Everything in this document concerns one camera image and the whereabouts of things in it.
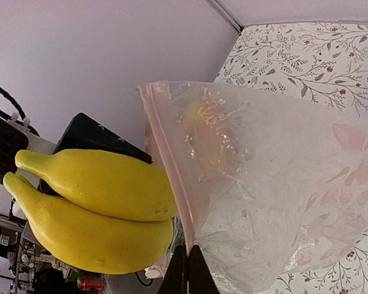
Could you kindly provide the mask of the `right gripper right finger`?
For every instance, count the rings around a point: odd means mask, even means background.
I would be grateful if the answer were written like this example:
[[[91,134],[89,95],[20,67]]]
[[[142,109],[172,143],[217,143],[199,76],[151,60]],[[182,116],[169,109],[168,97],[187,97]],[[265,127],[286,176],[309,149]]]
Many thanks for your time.
[[[189,254],[187,277],[189,294],[220,294],[198,245]]]

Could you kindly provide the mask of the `clear zip top bag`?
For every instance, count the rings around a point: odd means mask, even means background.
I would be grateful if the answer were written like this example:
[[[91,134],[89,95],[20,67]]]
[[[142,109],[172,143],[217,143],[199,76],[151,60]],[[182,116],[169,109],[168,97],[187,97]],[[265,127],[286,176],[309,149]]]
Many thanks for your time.
[[[368,227],[368,120],[219,83],[139,88],[179,210],[220,293],[327,267]]]

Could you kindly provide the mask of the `yellow banana bunch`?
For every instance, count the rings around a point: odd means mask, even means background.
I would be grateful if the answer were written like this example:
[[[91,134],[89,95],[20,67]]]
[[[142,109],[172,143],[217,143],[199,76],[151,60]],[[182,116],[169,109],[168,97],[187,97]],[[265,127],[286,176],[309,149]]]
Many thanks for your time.
[[[122,154],[21,150],[16,166],[53,195],[8,172],[3,184],[34,236],[54,257],[81,270],[127,274],[154,265],[171,245],[177,205],[166,172]]]

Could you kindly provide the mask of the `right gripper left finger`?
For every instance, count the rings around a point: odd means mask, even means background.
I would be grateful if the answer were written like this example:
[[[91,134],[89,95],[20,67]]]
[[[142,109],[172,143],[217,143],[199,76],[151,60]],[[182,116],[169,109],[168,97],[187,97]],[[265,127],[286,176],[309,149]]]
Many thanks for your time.
[[[187,261],[186,246],[177,246],[166,272],[165,293],[188,293]]]

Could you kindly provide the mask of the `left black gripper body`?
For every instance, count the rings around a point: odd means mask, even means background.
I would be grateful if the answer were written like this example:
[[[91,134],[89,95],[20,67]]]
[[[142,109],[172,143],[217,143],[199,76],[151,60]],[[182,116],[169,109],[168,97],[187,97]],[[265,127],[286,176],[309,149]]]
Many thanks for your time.
[[[153,162],[149,154],[84,113],[73,117],[53,153],[56,154],[64,149],[99,149],[131,156],[148,164]]]

